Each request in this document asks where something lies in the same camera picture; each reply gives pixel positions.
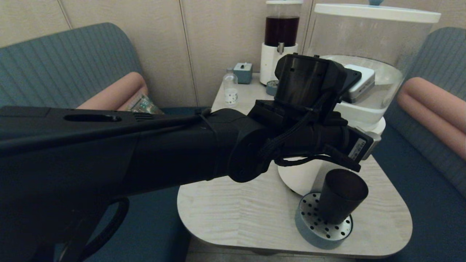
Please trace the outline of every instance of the white lid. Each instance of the white lid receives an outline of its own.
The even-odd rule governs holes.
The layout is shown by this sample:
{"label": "white lid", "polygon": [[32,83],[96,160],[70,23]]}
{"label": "white lid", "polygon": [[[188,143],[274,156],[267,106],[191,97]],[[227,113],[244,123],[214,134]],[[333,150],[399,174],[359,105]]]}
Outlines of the white lid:
{"label": "white lid", "polygon": [[441,16],[441,13],[415,9],[351,4],[316,4],[314,11],[319,14],[431,24],[437,23]]}
{"label": "white lid", "polygon": [[269,0],[265,3],[268,5],[302,5],[303,0]]}

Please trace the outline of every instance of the barcode label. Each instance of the barcode label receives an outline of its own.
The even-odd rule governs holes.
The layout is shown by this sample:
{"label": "barcode label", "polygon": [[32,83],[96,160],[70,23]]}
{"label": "barcode label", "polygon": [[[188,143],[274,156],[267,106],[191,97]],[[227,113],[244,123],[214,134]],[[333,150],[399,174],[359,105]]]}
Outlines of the barcode label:
{"label": "barcode label", "polygon": [[361,150],[364,148],[364,145],[366,145],[366,140],[359,138],[356,144],[353,146],[353,149],[351,149],[351,152],[348,155],[349,158],[355,160],[361,152]]}

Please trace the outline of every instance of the clear plastic container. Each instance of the clear plastic container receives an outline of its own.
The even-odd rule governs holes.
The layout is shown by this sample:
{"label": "clear plastic container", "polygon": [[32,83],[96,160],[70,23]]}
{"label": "clear plastic container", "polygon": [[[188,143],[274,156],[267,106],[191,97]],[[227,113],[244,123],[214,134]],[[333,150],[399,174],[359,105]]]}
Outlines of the clear plastic container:
{"label": "clear plastic container", "polygon": [[302,0],[271,0],[267,3],[267,18],[264,43],[276,47],[280,42],[285,47],[296,44]]}
{"label": "clear plastic container", "polygon": [[235,107],[238,103],[238,77],[233,73],[233,68],[228,68],[226,70],[226,75],[223,76],[222,84],[226,106]]}
{"label": "clear plastic container", "polygon": [[375,128],[440,19],[435,12],[385,6],[317,4],[307,55],[373,69],[375,86],[335,107],[351,126]]}

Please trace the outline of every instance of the black cup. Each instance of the black cup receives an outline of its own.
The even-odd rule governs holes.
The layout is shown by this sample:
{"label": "black cup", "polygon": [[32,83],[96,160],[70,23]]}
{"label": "black cup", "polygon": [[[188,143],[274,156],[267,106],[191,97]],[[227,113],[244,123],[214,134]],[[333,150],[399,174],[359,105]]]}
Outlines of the black cup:
{"label": "black cup", "polygon": [[330,224],[340,224],[368,193],[367,184],[355,173],[344,169],[330,170],[319,199],[320,216]]}

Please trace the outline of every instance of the white table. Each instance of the white table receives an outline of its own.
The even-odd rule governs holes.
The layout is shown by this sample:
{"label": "white table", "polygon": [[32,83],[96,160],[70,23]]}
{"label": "white table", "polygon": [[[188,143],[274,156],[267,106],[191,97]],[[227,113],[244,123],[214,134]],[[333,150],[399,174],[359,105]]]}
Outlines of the white table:
{"label": "white table", "polygon": [[[254,74],[240,85],[237,110],[247,114],[256,99],[272,100]],[[224,108],[220,87],[212,109]],[[369,196],[352,213],[351,235],[337,248],[320,249],[306,242],[295,226],[300,196],[280,179],[277,165],[247,183],[229,177],[181,186],[178,212],[186,228],[207,244],[256,252],[381,258],[401,250],[412,233],[408,207],[372,156],[359,175]]]}

